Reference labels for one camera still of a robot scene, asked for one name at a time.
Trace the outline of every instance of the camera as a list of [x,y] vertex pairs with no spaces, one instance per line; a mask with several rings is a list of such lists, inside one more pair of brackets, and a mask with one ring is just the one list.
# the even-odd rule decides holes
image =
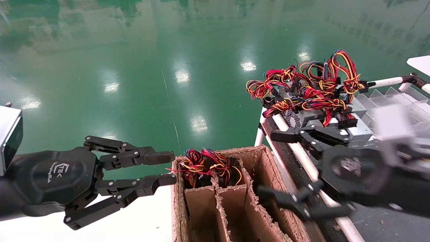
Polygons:
[[22,111],[0,106],[0,177],[6,173],[22,137]]

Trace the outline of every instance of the wire bundle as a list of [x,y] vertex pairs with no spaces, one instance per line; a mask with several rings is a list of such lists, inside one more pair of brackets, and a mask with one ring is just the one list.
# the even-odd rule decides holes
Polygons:
[[285,112],[287,110],[296,110],[296,107],[302,105],[304,100],[302,98],[284,98],[281,102],[276,102],[272,107],[263,112],[263,117],[268,118],[277,112]]
[[239,171],[237,167],[232,166],[230,164],[229,159],[207,148],[202,149],[202,155],[205,157],[208,157],[211,161],[213,161],[213,165],[209,169],[215,170],[218,177],[222,177],[224,179],[223,187],[228,186],[228,183],[231,177],[231,173],[230,173],[231,168],[236,169],[237,172],[239,173],[239,179],[236,181],[235,185],[239,184],[240,180],[242,179],[242,173]]
[[[337,59],[341,57],[345,66],[341,66]],[[338,77],[339,70],[346,74],[343,85],[336,89],[340,84]],[[294,98],[276,98],[270,108],[263,113],[265,118],[279,112],[287,110],[318,110],[322,109],[325,114],[324,126],[328,126],[334,113],[341,113],[340,117],[353,119],[351,114],[345,113],[346,104],[352,102],[354,94],[360,89],[366,88],[365,82],[361,82],[356,73],[355,63],[349,55],[342,49],[338,49],[324,62],[311,61],[290,66],[285,70],[269,70],[265,73],[264,82],[249,81],[247,91],[251,98],[265,98],[267,95],[276,93],[275,86],[283,87],[286,92],[293,92],[296,87],[298,93]],[[346,93],[345,99],[339,98],[339,93]]]
[[180,165],[182,166],[181,169],[166,169],[175,172],[182,172],[184,174],[184,178],[189,182],[191,187],[196,188],[197,180],[203,175],[211,176],[213,174],[213,171],[205,167],[205,159],[202,154],[197,150],[187,149],[184,151],[184,155],[187,159],[180,163]]
[[[346,67],[341,66],[337,62],[338,56],[340,56],[345,61]],[[365,86],[361,84],[358,79],[360,75],[357,75],[355,63],[351,60],[349,55],[344,50],[342,49],[336,50],[331,57],[331,62],[333,66],[335,66],[338,70],[341,70],[347,76],[347,78],[344,80],[342,90],[347,93],[345,101],[347,104],[349,104],[352,102],[354,94],[359,89],[365,88]]]
[[251,98],[263,99],[267,95],[271,94],[271,91],[275,86],[281,87],[286,92],[290,91],[290,86],[286,83],[277,80],[265,80],[258,81],[252,80],[246,83],[246,91],[251,95]]
[[[203,176],[211,176],[214,172],[224,179],[223,187],[227,187],[231,178],[231,168],[236,169],[239,173],[239,179],[236,185],[239,184],[242,179],[242,173],[236,166],[231,165],[229,159],[211,149],[203,148],[201,152],[195,149],[187,149],[184,151],[184,154],[186,160],[180,163],[181,169],[166,169],[173,172],[182,172],[185,180],[189,182],[192,188],[196,188],[197,181]],[[205,158],[210,160],[206,165]]]

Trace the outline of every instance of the green floor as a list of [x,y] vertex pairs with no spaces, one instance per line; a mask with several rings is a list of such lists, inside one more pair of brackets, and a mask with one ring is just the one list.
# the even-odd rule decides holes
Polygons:
[[428,0],[27,2],[0,2],[0,103],[24,109],[19,153],[87,135],[177,155],[251,146],[261,106],[244,87],[266,70],[344,48],[373,81],[430,54]]

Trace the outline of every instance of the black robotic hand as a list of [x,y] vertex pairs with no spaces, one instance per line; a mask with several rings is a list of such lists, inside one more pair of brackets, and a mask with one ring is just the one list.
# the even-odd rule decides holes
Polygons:
[[[406,146],[397,146],[398,165],[392,165],[376,149],[348,148],[348,138],[330,130],[309,126],[274,130],[273,141],[299,142],[318,160],[318,180],[301,188],[297,194],[259,187],[258,195],[274,199],[281,208],[292,210],[302,220],[344,217],[354,211],[353,202],[367,207],[381,207],[423,217],[430,217],[430,177],[413,169],[416,161],[430,157]],[[334,208],[308,208],[307,199],[324,191],[340,203]]]
[[[93,150],[109,155],[98,159]],[[159,186],[176,183],[172,173],[137,180],[102,180],[103,169],[164,164],[174,159],[173,152],[155,152],[152,147],[93,136],[73,150],[17,155],[0,177],[0,221],[65,211],[64,223],[78,230],[138,197],[153,195]],[[111,197],[88,206],[98,194]]]

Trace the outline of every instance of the cardboard box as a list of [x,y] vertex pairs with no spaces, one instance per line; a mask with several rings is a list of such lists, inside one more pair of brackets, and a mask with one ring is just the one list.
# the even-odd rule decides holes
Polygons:
[[[270,150],[265,146],[218,151],[233,157],[241,166],[243,183],[220,188],[218,178],[211,186],[184,189],[178,175],[174,186],[175,242],[309,242],[305,227],[291,211],[274,203],[260,204],[254,190],[258,185],[288,192]],[[177,157],[173,168],[184,157]]]

